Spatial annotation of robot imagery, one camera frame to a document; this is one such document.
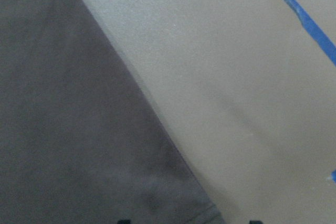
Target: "tape strip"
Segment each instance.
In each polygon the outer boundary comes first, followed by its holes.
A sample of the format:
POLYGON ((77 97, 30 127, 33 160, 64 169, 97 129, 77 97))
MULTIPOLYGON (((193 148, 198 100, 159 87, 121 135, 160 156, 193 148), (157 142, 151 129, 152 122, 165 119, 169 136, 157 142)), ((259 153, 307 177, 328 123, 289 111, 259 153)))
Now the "tape strip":
POLYGON ((297 14, 302 26, 307 33, 316 40, 320 48, 325 52, 329 59, 336 65, 336 47, 322 31, 322 29, 315 23, 315 21, 308 15, 308 13, 300 6, 296 0, 284 0, 297 14))
POLYGON ((331 173, 331 178, 336 182, 336 170, 331 173))

